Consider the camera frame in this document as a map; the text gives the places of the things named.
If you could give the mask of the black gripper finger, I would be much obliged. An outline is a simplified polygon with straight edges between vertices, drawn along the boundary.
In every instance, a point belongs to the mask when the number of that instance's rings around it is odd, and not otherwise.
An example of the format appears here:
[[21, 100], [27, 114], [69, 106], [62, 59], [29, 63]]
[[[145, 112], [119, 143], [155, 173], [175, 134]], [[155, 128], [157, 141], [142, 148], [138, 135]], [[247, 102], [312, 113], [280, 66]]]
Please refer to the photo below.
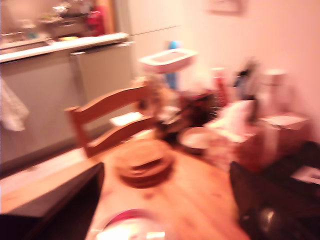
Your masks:
[[104, 182], [102, 162], [0, 216], [2, 240], [84, 240]]
[[320, 206], [233, 161], [229, 177], [238, 222], [252, 240], [318, 240]]

